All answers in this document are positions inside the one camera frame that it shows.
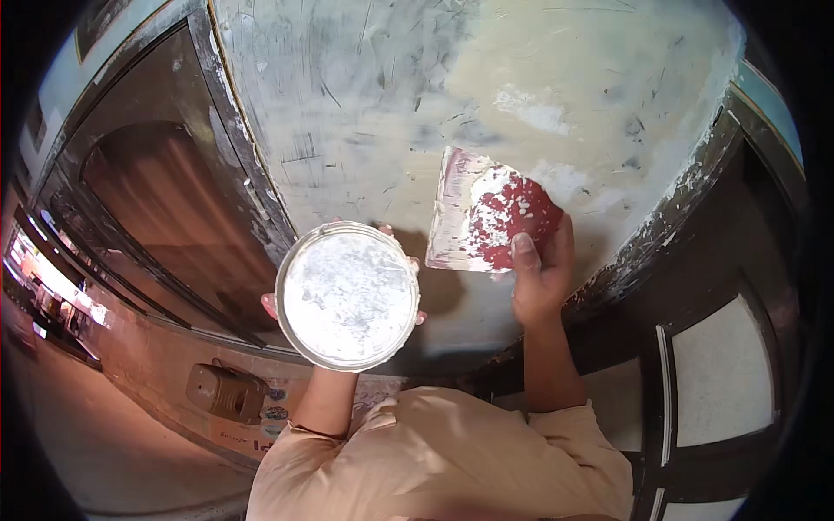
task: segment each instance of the shirt sleeve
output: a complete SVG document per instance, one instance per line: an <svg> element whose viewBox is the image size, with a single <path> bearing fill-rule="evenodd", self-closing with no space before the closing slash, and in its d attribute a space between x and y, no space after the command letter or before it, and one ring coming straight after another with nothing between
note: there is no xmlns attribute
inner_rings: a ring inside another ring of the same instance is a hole
<svg viewBox="0 0 834 521"><path fill-rule="evenodd" d="M632 496L631 463L605 439L591 402L552 413L531 413L529 425L547 443L564 451L579 466L590 491L605 510L628 519Z"/></svg>
<svg viewBox="0 0 834 521"><path fill-rule="evenodd" d="M316 434L291 421L258 466L249 495L247 521L277 519L276 513L289 513L311 484L316 471L339 454L344 441Z"/></svg>

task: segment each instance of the person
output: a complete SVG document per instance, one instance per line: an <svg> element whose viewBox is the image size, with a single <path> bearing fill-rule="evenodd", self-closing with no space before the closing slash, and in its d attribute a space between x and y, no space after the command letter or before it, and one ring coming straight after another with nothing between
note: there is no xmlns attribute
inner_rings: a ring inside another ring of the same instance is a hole
<svg viewBox="0 0 834 521"><path fill-rule="evenodd" d="M629 518L631 465L597 425L560 317L574 267L570 216L541 258L526 233L511 254L529 417L459 390L413 388L348 436L358 375L316 367L258 468L248 521Z"/></svg>

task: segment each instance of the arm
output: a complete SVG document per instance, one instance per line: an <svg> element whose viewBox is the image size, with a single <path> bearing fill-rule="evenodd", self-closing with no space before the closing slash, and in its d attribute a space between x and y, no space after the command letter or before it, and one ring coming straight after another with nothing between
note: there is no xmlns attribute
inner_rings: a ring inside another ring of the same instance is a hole
<svg viewBox="0 0 834 521"><path fill-rule="evenodd" d="M562 327L561 308L569 296L574 266L574 237L566 213L542 258L527 233L513 237L515 264L513 314L524 326L524 381L527 405L546 413L587 402L585 385Z"/></svg>
<svg viewBox="0 0 834 521"><path fill-rule="evenodd" d="M344 439L354 409L357 373L316 366L307 391L293 412L293 423L329 438Z"/></svg>

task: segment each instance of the hand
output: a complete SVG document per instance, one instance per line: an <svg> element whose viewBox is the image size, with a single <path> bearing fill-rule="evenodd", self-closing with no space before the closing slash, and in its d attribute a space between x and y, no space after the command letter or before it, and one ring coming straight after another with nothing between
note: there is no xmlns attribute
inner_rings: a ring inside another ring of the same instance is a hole
<svg viewBox="0 0 834 521"><path fill-rule="evenodd" d="M567 213L539 258L533 239L517 233L511 243L515 267L512 309L522 326L537 328L561 322L561 308L570 296L574 268L573 223Z"/></svg>
<svg viewBox="0 0 834 521"><path fill-rule="evenodd" d="M335 217L330 220L331 223L337 223L341 221L341 217ZM389 235L390 237L394 236L394 229L391 227L390 224L382 224L378 226L380 232L384 233L385 235ZM417 272L420 270L420 261L417 260L417 257L409 257L409 261L411 265L414 267L414 271ZM264 293L261 295L261 305L264 306L266 312L269 314L270 317L278 320L278 315L275 313L275 293ZM417 319L414 321L415 324L418 326L421 325L429 316L425 313L425 311L418 311L417 312Z"/></svg>

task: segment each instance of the beige shirt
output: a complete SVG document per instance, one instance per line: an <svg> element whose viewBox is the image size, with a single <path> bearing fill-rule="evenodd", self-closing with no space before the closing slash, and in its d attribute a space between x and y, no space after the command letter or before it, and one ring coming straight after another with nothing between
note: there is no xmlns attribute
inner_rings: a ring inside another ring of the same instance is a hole
<svg viewBox="0 0 834 521"><path fill-rule="evenodd" d="M457 390L416 388L372 408L346 442L289 423L258 468L247 520L430 518L443 498L625 520L631 465L590 401L527 423Z"/></svg>

